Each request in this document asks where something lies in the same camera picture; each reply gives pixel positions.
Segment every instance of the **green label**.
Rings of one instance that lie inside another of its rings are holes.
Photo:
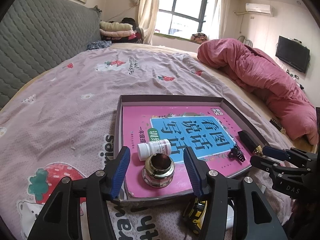
[[[158,141],[158,140],[160,140],[160,136],[159,136],[158,130],[155,129],[155,128],[148,129],[148,135],[149,135],[149,140],[150,141]]]

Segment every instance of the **blue cloth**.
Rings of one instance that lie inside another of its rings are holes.
[[[111,41],[92,41],[88,44],[87,50],[105,49],[112,45]]]

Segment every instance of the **windowsill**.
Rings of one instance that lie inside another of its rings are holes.
[[[169,34],[162,34],[162,33],[153,33],[155,36],[159,36],[159,37],[165,37],[165,38],[168,38],[168,39],[177,39],[177,40],[181,40],[181,41],[189,41],[189,42],[192,42],[192,43],[196,43],[196,44],[199,44],[195,41],[192,41],[192,40],[188,40],[188,39],[185,39],[185,38],[181,38],[181,37],[177,37],[177,36],[173,36],[173,35],[169,35]]]

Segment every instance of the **window frame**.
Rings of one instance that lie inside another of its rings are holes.
[[[177,0],[173,0],[172,10],[171,11],[162,10],[162,9],[159,9],[158,11],[159,12],[170,13],[170,14],[172,14],[172,16],[175,15],[175,16],[179,16],[179,17],[182,17],[182,18],[186,18],[186,19],[189,19],[189,20],[196,21],[196,22],[199,23],[198,32],[201,32],[202,31],[202,25],[203,25],[203,23],[205,23],[204,14],[205,14],[205,10],[206,10],[206,7],[207,7],[207,1],[208,0],[202,0],[198,18],[194,18],[194,17],[188,16],[188,15],[185,15],[185,14],[181,14],[181,13],[176,13],[174,10],[176,8]],[[168,35],[170,35],[170,30],[171,30],[171,26],[172,26],[172,19],[173,19],[173,17],[171,18],[169,31],[167,33]]]

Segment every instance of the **quilted headboard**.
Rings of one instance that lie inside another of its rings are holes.
[[[0,109],[28,81],[100,40],[98,11],[69,0],[15,0],[0,22]]]

